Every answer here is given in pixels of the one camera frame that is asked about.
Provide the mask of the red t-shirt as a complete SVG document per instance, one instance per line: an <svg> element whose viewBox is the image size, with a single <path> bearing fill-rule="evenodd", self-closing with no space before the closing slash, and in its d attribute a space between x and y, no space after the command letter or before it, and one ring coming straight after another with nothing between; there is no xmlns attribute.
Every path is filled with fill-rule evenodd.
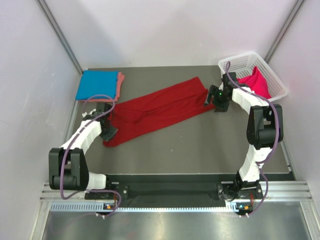
<svg viewBox="0 0 320 240"><path fill-rule="evenodd" d="M204 105L208 90L198 77L116 104L112 113L115 136L104 141L116 147L139 136L172 126L215 108Z"/></svg>

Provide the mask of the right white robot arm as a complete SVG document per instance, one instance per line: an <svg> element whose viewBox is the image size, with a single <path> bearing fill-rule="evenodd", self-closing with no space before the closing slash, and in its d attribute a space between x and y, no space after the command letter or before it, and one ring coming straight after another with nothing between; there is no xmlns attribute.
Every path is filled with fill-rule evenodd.
<svg viewBox="0 0 320 240"><path fill-rule="evenodd" d="M226 112L230 102L238 104L247 114L246 138L249 143L243 165L237 171L232 186L224 186L220 197L227 201L245 198L259 189L263 165L271 158L284 136L283 110L248 85L239 83L235 72L226 72L221 86L211 85L204 102L214 105L216 112Z"/></svg>

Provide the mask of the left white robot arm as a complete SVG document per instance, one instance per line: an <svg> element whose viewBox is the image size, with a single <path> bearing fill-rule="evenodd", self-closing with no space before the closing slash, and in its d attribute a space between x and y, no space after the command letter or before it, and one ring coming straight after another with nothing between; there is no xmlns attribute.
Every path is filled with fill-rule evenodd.
<svg viewBox="0 0 320 240"><path fill-rule="evenodd" d="M109 198L114 191L105 174L89 172L86 153L94 140L111 140L118 129L108 117L115 105L100 102L91 112L82 114L79 128L72 137L48 154L49 186L52 190L96 190L102 198Z"/></svg>

